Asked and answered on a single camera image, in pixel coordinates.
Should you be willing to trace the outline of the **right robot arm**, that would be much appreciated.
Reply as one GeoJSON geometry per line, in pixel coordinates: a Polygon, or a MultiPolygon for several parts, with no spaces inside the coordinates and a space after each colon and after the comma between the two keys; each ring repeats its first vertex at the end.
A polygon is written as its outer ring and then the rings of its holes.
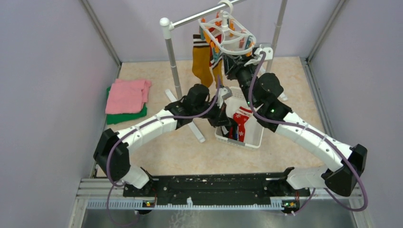
{"type": "Polygon", "coordinates": [[[257,122],[272,132],[289,138],[323,162],[314,168],[293,168],[278,184],[279,191],[291,196],[302,188],[325,188],[348,197],[359,186],[365,194],[361,175],[365,170],[367,149],[342,143],[303,120],[278,97],[283,92],[273,73],[257,76],[261,64],[247,64],[251,57],[224,55],[224,72],[237,80],[257,122]]]}

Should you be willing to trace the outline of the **red snowflake sock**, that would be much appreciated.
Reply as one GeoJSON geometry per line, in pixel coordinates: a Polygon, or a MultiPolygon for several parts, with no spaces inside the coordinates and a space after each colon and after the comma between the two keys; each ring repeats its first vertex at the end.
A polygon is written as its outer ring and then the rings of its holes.
{"type": "Polygon", "coordinates": [[[246,143],[250,141],[254,128],[252,118],[252,111],[243,106],[240,106],[233,114],[233,119],[238,124],[240,142],[246,143]]]}

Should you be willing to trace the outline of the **mustard yellow striped sock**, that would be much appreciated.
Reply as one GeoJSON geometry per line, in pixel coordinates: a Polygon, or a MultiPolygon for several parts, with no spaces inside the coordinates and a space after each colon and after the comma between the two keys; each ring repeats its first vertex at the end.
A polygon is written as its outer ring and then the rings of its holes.
{"type": "Polygon", "coordinates": [[[213,83],[210,71],[210,45],[201,39],[200,34],[193,34],[192,38],[192,72],[202,85],[210,87],[213,83]]]}

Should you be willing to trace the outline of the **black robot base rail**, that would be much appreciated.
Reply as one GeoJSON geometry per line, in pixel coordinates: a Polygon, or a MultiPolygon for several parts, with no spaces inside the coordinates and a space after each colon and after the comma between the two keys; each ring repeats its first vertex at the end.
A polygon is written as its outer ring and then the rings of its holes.
{"type": "Polygon", "coordinates": [[[123,196],[156,200],[158,206],[269,206],[275,197],[291,197],[293,208],[309,189],[294,189],[287,182],[291,169],[274,173],[151,176],[141,189],[126,184],[123,196]]]}

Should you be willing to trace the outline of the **black sock with grey pattern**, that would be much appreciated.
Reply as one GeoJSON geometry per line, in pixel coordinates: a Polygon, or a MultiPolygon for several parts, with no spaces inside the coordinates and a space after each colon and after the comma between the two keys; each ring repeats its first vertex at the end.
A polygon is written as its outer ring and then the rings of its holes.
{"type": "Polygon", "coordinates": [[[221,126],[221,134],[223,137],[239,141],[239,128],[238,125],[221,126]]]}

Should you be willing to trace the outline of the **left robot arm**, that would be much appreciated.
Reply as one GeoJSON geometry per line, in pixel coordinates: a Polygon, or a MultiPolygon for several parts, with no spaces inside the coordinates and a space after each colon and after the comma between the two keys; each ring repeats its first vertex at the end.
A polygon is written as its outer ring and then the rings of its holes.
{"type": "Polygon", "coordinates": [[[225,100],[232,96],[227,86],[219,86],[213,98],[209,89],[195,84],[180,100],[169,103],[164,109],[145,121],[115,132],[106,129],[101,134],[94,152],[94,160],[115,187],[125,183],[134,186],[140,196],[152,192],[149,174],[130,163],[130,155],[149,141],[175,131],[195,118],[207,119],[211,126],[229,126],[225,100]]]}

